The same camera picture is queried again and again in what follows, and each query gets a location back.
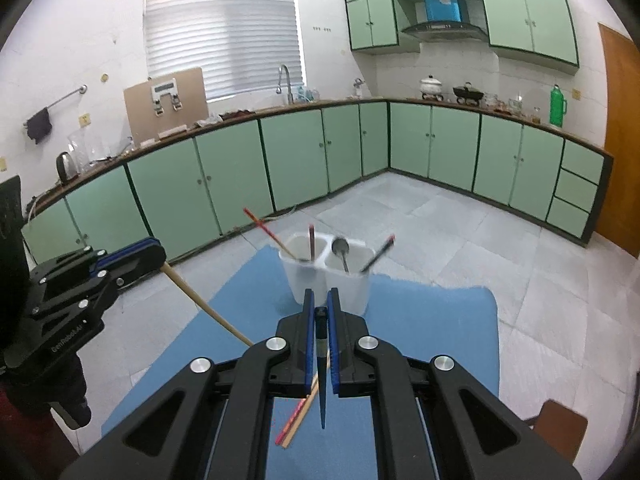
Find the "window blind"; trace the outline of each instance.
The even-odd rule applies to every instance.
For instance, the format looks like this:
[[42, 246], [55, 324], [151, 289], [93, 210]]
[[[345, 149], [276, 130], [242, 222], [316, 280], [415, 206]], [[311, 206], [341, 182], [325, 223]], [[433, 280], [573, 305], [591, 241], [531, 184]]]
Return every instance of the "window blind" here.
[[302, 84], [294, 0], [145, 0], [150, 77], [201, 67], [207, 99]]

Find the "blue cloth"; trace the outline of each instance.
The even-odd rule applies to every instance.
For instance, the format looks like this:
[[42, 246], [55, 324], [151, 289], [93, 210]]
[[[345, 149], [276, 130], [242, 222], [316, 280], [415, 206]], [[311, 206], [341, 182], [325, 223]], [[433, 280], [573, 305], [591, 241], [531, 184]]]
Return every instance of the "blue cloth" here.
[[[266, 247], [249, 260], [209, 301], [252, 341], [275, 334], [278, 320], [300, 312], [276, 250]], [[402, 354], [430, 361], [447, 354], [485, 387], [498, 393], [497, 306], [483, 287], [446, 289], [372, 275], [365, 314], [369, 333]], [[199, 313], [151, 365], [102, 426], [106, 434], [193, 358], [222, 362], [242, 355], [246, 346]], [[289, 449], [273, 441], [297, 399], [276, 399], [273, 408], [267, 478], [367, 479], [377, 477], [369, 399], [339, 399], [327, 391], [326, 429], [320, 427], [316, 400]]]

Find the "countertop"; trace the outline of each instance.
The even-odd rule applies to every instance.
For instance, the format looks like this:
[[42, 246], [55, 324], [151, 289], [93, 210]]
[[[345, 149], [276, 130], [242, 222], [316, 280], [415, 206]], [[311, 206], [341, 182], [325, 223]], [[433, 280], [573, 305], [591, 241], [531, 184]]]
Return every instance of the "countertop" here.
[[219, 128], [225, 128], [227, 126], [231, 126], [232, 124], [244, 123], [246, 121], [253, 121], [253, 120], [264, 118], [264, 117], [276, 116], [276, 115], [286, 114], [294, 111], [316, 110], [318, 108], [325, 108], [329, 106], [339, 106], [339, 105], [357, 104], [357, 103], [375, 103], [375, 102], [424, 104], [424, 105], [433, 105], [433, 106], [442, 107], [442, 108], [455, 108], [457, 110], [466, 110], [469, 112], [479, 112], [485, 115], [490, 115], [490, 116], [498, 117], [501, 119], [515, 121], [520, 124], [525, 124], [527, 126], [538, 128], [540, 130], [545, 130], [547, 132], [572, 140], [577, 144], [581, 144], [605, 156], [612, 156], [610, 153], [606, 152], [599, 146], [595, 146], [594, 144], [591, 144], [590, 142], [580, 137], [577, 137], [574, 134], [571, 134], [560, 128], [552, 126], [551, 124], [536, 124], [522, 117], [516, 117], [516, 116], [506, 115], [500, 112], [495, 112], [490, 108], [473, 107], [473, 106], [467, 106], [467, 105], [460, 105], [457, 103], [425, 101], [422, 99], [411, 99], [411, 98], [370, 97], [370, 98], [362, 98], [362, 99], [348, 98], [348, 99], [341, 99], [341, 100], [319, 100], [311, 103], [292, 104], [292, 105], [278, 106], [278, 107], [272, 107], [272, 108], [262, 108], [260, 110], [256, 110], [255, 113], [251, 115], [228, 119], [228, 120], [222, 121], [221, 123], [212, 124], [211, 126], [206, 126], [204, 128], [194, 128], [186, 132], [181, 132], [179, 134], [166, 137], [160, 140], [159, 142], [156, 142], [152, 146], [147, 146], [146, 148], [137, 148], [135, 150], [132, 150], [129, 153], [118, 156], [116, 158], [112, 158], [110, 160], [100, 163], [99, 165], [96, 165], [91, 170], [79, 175], [78, 177], [76, 177], [75, 179], [73, 179], [71, 182], [67, 184], [60, 184], [56, 187], [53, 187], [52, 189], [47, 191], [46, 194], [44, 194], [40, 198], [40, 200], [38, 200], [38, 205], [36, 206], [35, 213], [38, 214], [39, 212], [43, 211], [43, 209], [47, 208], [49, 205], [52, 205], [57, 200], [59, 200], [66, 194], [70, 193], [76, 187], [79, 187], [82, 184], [85, 184], [88, 181], [91, 181], [94, 178], [97, 178], [101, 174], [106, 173], [107, 171], [112, 170], [113, 168], [116, 168], [125, 162], [134, 160], [143, 155], [147, 155], [148, 153], [154, 152], [155, 150], [158, 150], [160, 148], [164, 148], [165, 146], [169, 146], [175, 142], [179, 142], [180, 140], [185, 140], [201, 134], [213, 132]]

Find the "tile floor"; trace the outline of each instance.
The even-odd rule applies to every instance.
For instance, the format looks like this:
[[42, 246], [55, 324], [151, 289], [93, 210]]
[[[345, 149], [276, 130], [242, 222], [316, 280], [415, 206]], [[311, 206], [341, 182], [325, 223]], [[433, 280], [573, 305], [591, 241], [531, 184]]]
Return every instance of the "tile floor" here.
[[[599, 235], [583, 249], [474, 199], [387, 173], [273, 221], [286, 238], [314, 223], [396, 246], [375, 271], [440, 286], [485, 285], [498, 303], [500, 399], [518, 416], [553, 398], [589, 419], [575, 462], [596, 479], [622, 445], [640, 368], [640, 265]], [[206, 299], [270, 239], [254, 229], [177, 266]], [[196, 315], [163, 275], [126, 291], [80, 354], [94, 419], [66, 430], [80, 450], [148, 366]]]

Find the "white pot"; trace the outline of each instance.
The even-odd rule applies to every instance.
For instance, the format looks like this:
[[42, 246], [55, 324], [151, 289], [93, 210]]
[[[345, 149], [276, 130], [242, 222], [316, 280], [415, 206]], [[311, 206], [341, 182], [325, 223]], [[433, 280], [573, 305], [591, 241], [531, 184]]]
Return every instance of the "white pot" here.
[[430, 95], [441, 94], [442, 83], [430, 75], [427, 79], [420, 80], [420, 92]]

